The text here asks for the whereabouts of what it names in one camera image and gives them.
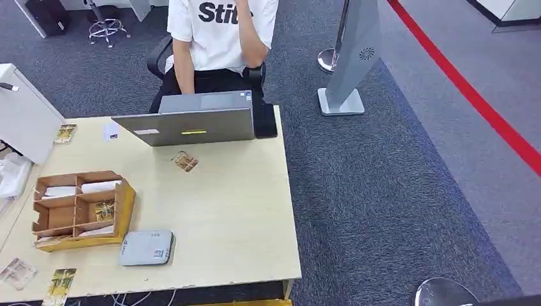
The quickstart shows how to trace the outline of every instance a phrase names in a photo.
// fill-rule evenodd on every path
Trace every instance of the stanchion base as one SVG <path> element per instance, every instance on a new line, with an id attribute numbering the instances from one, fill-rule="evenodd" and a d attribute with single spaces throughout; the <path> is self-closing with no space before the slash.
<path id="1" fill-rule="evenodd" d="M 318 89 L 318 97 L 323 116 L 344 116 L 344 115 L 360 115 L 364 113 L 364 105 L 360 99 L 360 94 L 357 89 L 354 89 L 350 96 L 342 103 L 340 108 L 329 108 L 326 88 Z"/>
<path id="2" fill-rule="evenodd" d="M 334 49 L 326 49 L 321 51 L 318 55 L 318 64 L 320 68 L 326 73 L 333 73 L 334 67 L 332 66 L 332 58 L 334 57 Z"/>
<path id="3" fill-rule="evenodd" d="M 413 306 L 459 306 L 478 302 L 475 295 L 454 280 L 435 277 L 419 286 Z"/>

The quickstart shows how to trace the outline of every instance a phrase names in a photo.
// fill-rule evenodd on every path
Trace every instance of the gray device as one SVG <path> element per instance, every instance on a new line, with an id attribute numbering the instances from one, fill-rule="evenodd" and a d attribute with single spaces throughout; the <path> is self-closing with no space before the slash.
<path id="1" fill-rule="evenodd" d="M 151 147 L 255 138 L 251 91 L 163 96 L 159 113 L 112 119 Z"/>
<path id="2" fill-rule="evenodd" d="M 119 263 L 122 266 L 164 265 L 169 261 L 171 231 L 130 231 L 124 237 Z"/>
<path id="3" fill-rule="evenodd" d="M 380 58 L 378 0 L 345 0 L 341 25 L 336 67 L 327 88 L 318 89 L 325 116 L 364 113 L 356 87 Z"/>

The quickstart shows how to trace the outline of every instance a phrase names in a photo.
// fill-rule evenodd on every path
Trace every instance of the blue carpet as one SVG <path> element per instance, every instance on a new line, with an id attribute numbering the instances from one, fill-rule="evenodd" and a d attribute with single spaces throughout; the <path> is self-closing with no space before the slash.
<path id="1" fill-rule="evenodd" d="M 292 300 L 407 305 L 416 286 L 436 276 L 462 282 L 481 300 L 522 295 L 381 61 L 359 87 L 365 115 L 320 115 L 316 90 L 328 76 L 315 59 L 332 46 L 336 19 L 327 16 L 338 16 L 340 4 L 315 2 L 281 1 L 265 86 L 266 100 L 281 105 L 297 225 L 303 278 Z M 2 16 L 12 10 L 12 3 L 0 3 Z M 21 67 L 67 117 L 142 113 L 158 88 L 144 57 L 163 35 L 165 12 L 154 9 L 143 24 L 129 22 L 127 13 L 123 18 L 134 35 L 113 50 L 79 37 L 83 22 L 66 38 L 43 41 L 13 41 L 16 34 L 3 31 L 0 41 L 9 44 L 0 47 L 0 62 Z M 153 293 L 140 305 L 166 305 L 170 294 Z M 174 305 L 280 294 L 278 283 L 186 289 L 177 292 Z M 129 303 L 141 296 L 130 295 Z M 112 304 L 102 296 L 81 301 Z"/>

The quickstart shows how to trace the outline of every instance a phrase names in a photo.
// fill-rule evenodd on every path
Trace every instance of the silver stanchion post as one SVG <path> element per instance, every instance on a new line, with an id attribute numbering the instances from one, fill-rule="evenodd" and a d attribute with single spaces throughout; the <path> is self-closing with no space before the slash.
<path id="1" fill-rule="evenodd" d="M 338 27 L 338 37 L 336 38 L 336 44 L 334 48 L 321 51 L 318 55 L 318 63 L 320 68 L 327 73 L 333 73 L 340 55 L 340 49 L 342 48 L 342 39 L 344 38 L 344 28 L 346 27 L 346 21 L 348 19 L 348 8 L 350 7 L 350 0 L 344 0 L 344 8 L 342 9 L 342 17 L 340 19 L 340 26 Z"/>
<path id="2" fill-rule="evenodd" d="M 460 306 L 476 305 L 479 300 L 470 290 L 454 280 L 434 277 L 425 280 L 417 288 L 412 302 L 412 306 Z"/>

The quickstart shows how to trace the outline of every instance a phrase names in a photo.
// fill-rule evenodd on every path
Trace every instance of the drawer handle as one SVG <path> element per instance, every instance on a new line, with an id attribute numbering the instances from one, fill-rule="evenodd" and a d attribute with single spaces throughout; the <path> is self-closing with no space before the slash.
<path id="1" fill-rule="evenodd" d="M 0 83 L 0 87 L 9 91 L 19 91 L 19 87 L 13 86 L 12 84 Z"/>

